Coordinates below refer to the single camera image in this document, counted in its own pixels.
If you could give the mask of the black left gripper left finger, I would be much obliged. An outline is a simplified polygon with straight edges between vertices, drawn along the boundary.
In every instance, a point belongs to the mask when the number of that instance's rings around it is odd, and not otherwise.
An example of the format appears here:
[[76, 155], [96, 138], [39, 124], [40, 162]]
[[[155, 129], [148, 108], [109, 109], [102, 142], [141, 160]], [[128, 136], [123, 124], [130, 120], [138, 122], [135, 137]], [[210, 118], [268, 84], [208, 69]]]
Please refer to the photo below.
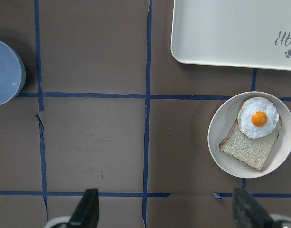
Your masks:
[[99, 194], [98, 189], [87, 189], [76, 209], [69, 224], [71, 228], [96, 228], [99, 222]]

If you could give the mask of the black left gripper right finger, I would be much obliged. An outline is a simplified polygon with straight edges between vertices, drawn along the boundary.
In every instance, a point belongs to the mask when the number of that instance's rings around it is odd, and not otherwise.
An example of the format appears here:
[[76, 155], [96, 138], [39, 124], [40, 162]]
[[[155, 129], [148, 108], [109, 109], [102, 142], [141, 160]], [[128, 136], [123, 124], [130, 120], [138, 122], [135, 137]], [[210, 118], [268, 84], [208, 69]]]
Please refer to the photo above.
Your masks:
[[233, 189], [233, 219], [237, 228], [271, 228], [273, 219], [244, 188]]

